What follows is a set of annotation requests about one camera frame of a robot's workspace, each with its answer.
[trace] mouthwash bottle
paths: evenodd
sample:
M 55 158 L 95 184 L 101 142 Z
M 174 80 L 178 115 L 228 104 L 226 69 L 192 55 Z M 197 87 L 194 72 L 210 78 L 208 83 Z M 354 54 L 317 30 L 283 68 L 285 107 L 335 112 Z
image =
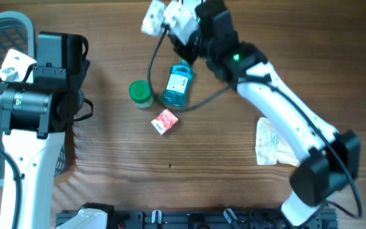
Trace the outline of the mouthwash bottle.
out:
M 169 81 L 163 91 L 162 101 L 171 106 L 183 107 L 187 104 L 187 93 L 193 79 L 193 70 L 185 60 L 170 68 Z

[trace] green lid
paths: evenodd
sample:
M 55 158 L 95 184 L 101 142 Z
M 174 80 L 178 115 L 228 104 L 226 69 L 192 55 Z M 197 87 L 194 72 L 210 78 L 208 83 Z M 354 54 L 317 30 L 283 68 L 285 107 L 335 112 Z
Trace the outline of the green lid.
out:
M 138 80 L 133 82 L 130 86 L 130 97 L 139 104 L 147 102 L 152 97 L 147 81 Z

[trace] green jar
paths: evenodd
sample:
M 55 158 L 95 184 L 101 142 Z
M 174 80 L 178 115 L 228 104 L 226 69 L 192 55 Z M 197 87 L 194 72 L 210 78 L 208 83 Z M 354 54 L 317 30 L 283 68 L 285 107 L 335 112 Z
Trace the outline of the green jar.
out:
M 152 105 L 153 96 L 149 84 L 145 80 L 138 80 L 130 86 L 130 97 L 139 109 L 145 109 Z

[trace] green indicator light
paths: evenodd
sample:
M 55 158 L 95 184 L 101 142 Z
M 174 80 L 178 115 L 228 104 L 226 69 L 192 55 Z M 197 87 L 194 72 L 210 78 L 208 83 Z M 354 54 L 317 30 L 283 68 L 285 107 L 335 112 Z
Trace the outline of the green indicator light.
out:
M 239 54 L 235 54 L 235 55 L 233 56 L 233 59 L 234 59 L 235 61 L 239 61 L 239 60 L 240 60 L 240 55 L 239 55 Z

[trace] plastic packet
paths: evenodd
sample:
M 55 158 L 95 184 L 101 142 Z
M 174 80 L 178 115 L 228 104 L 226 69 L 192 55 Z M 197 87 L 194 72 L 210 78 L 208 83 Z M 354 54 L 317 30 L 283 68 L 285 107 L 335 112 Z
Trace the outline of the plastic packet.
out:
M 299 166 L 292 148 L 280 136 L 267 118 L 259 118 L 255 142 L 258 165 L 275 165 L 276 162 Z

